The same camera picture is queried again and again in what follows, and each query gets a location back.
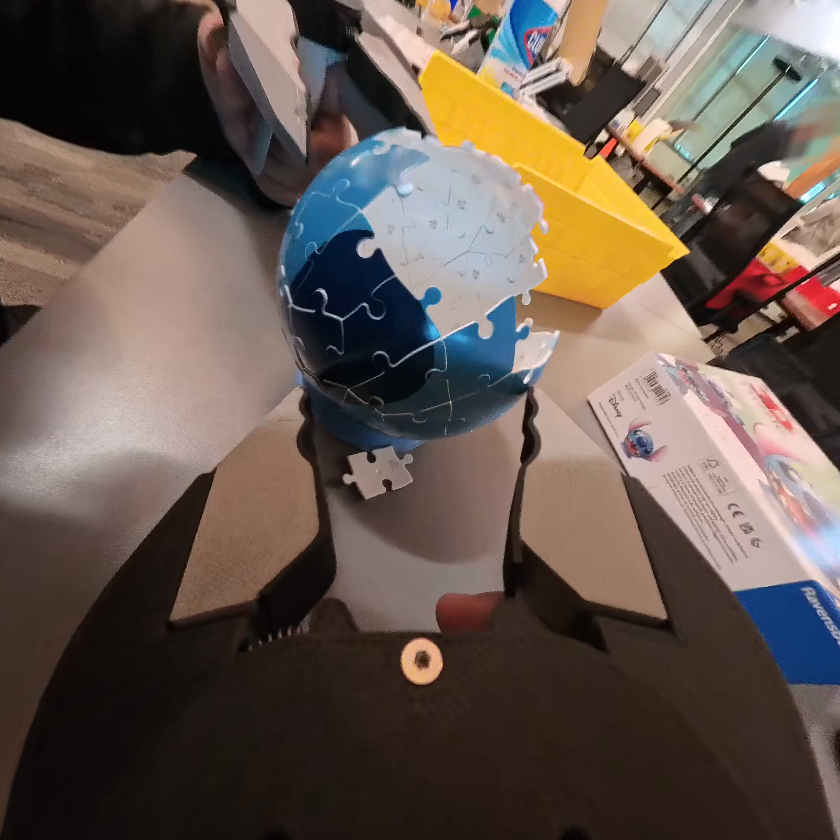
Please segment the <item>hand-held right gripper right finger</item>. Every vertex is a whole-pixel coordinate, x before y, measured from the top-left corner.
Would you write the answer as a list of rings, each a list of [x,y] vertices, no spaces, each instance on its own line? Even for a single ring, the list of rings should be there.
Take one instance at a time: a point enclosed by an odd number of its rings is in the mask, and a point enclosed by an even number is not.
[[[674,637],[620,468],[538,387],[521,434],[505,595],[562,637]]]

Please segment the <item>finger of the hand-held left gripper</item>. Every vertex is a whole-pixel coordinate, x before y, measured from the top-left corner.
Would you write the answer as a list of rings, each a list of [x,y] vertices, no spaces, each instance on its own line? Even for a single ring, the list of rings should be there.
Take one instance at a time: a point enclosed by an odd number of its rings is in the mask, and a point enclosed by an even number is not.
[[[263,172],[273,140],[293,164],[308,156],[308,90],[297,53],[298,24],[290,7],[237,7],[228,18],[234,68],[255,102],[252,175]]]
[[[352,88],[384,129],[435,132],[417,74],[386,38],[354,32],[346,60]]]

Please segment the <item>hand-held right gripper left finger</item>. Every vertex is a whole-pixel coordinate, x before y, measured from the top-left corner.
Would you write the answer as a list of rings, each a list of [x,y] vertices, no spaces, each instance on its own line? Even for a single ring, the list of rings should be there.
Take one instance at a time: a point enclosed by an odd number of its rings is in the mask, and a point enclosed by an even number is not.
[[[172,623],[303,623],[336,571],[308,395],[291,393],[216,467]]]

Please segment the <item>white puzzle piece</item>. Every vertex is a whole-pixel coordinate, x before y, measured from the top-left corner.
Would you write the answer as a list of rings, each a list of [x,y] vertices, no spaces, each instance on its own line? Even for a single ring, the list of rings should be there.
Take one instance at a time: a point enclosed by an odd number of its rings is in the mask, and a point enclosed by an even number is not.
[[[347,457],[349,471],[342,480],[345,486],[355,487],[363,499],[370,500],[413,483],[408,469],[412,463],[411,454],[399,455],[393,447],[363,451]]]

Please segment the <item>blue puzzle ball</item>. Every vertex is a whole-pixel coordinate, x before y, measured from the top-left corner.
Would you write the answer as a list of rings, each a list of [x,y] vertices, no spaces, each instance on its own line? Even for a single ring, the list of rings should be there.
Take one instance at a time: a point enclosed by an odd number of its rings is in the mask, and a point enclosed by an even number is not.
[[[543,204],[472,144],[389,129],[333,159],[291,212],[283,331],[305,389],[394,437],[454,437],[511,410],[560,334],[520,320],[548,271]]]

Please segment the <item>person's left forearm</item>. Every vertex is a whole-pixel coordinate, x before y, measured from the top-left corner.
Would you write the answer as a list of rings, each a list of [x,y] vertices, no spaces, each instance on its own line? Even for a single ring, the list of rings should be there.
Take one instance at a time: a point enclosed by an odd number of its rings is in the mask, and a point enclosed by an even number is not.
[[[173,1],[2,1],[2,119],[112,154],[234,161],[200,67],[208,12]]]

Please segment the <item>white blue puzzle box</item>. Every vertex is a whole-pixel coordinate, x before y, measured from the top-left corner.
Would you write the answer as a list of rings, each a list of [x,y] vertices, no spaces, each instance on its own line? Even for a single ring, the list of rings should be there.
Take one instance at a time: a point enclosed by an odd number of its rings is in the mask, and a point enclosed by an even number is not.
[[[791,685],[839,684],[839,473],[759,378],[648,353],[587,402]]]

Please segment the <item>blue ball stand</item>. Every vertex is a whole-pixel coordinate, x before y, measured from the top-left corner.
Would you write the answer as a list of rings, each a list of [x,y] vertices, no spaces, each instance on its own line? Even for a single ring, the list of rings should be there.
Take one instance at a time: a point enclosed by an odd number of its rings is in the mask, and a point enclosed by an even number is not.
[[[375,449],[392,447],[402,456],[424,445],[423,440],[394,437],[362,423],[317,390],[307,389],[306,394],[314,421],[334,438],[353,447],[355,452],[370,453]]]

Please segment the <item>person's right hand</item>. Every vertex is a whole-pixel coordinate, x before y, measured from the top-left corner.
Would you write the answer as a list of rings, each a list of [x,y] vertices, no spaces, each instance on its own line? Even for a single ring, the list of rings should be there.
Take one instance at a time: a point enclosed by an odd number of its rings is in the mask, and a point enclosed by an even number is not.
[[[491,630],[494,613],[504,597],[501,591],[442,595],[435,606],[438,631],[441,634],[472,634]]]

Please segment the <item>blue white wipes canister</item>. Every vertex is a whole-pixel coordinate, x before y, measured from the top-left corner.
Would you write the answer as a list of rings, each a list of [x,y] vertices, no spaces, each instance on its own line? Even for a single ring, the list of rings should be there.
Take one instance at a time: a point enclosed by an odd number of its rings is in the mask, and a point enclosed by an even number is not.
[[[568,4],[568,1],[509,2],[477,77],[515,98]]]

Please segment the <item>black monitor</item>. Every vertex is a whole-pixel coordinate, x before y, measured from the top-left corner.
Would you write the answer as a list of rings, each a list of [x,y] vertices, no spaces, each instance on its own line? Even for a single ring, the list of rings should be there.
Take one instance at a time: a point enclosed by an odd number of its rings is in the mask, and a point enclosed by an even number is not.
[[[588,149],[609,122],[639,95],[645,85],[643,78],[629,75],[620,66],[611,67],[581,100],[570,106],[560,117],[563,129]]]

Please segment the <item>yellow plastic bin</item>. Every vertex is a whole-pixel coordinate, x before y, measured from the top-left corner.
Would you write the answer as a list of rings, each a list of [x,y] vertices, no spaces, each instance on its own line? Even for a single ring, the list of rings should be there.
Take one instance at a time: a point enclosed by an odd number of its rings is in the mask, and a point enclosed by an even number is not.
[[[440,50],[419,84],[442,142],[500,157],[537,193],[548,225],[533,234],[548,271],[538,291],[605,310],[688,255],[604,160]]]

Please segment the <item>black office chair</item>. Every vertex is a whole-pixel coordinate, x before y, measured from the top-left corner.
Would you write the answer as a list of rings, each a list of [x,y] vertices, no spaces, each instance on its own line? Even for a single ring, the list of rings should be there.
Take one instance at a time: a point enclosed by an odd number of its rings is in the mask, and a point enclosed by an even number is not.
[[[734,324],[740,293],[712,308],[711,300],[738,279],[773,236],[802,210],[800,198],[753,171],[735,182],[713,209],[682,238],[684,255],[663,277],[698,327]]]

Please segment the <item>black floor lamp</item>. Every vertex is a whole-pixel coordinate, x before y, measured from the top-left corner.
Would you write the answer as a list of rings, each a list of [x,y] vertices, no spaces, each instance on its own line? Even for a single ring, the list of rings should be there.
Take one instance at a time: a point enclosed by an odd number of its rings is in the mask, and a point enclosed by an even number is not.
[[[705,161],[708,155],[713,152],[724,140],[731,131],[738,127],[741,121],[743,121],[751,111],[755,110],[755,108],[764,100],[770,92],[775,89],[783,80],[788,80],[792,82],[799,82],[802,80],[802,74],[800,71],[792,64],[790,61],[782,58],[781,56],[777,56],[773,58],[772,61],[773,68],[775,69],[775,73],[771,81],[764,86],[764,88],[760,91],[760,93],[751,100],[750,104],[741,110],[736,117],[734,117],[730,123],[719,133],[719,135],[712,141],[709,146],[697,157],[695,161],[693,161],[690,167],[679,177],[677,180],[677,184],[682,184],[689,176],[700,167],[700,164]]]

